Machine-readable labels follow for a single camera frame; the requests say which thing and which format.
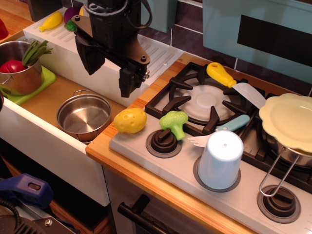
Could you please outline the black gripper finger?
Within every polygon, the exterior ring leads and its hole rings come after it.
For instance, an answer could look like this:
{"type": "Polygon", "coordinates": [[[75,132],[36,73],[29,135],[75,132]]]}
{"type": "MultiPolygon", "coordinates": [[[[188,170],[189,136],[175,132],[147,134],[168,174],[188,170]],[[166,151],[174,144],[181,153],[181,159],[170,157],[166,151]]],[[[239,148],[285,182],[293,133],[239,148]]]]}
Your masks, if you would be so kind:
{"type": "Polygon", "coordinates": [[[81,36],[76,36],[75,40],[84,68],[89,75],[92,75],[105,63],[105,56],[98,50],[98,45],[93,41],[86,40],[81,36]]]}
{"type": "Polygon", "coordinates": [[[141,86],[142,80],[139,74],[121,68],[119,71],[119,88],[123,98],[129,98],[130,94],[141,86]]]}

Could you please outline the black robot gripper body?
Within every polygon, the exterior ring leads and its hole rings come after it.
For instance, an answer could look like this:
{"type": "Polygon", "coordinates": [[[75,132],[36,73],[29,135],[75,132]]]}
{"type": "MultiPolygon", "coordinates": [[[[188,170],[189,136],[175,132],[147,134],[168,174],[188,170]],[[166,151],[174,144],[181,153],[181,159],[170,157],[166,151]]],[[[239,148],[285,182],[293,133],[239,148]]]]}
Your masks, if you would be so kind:
{"type": "Polygon", "coordinates": [[[146,0],[85,0],[87,16],[72,17],[76,36],[97,44],[98,50],[120,68],[148,77],[147,54],[137,41],[139,30],[150,26],[141,23],[141,8],[150,10],[146,0]]]}

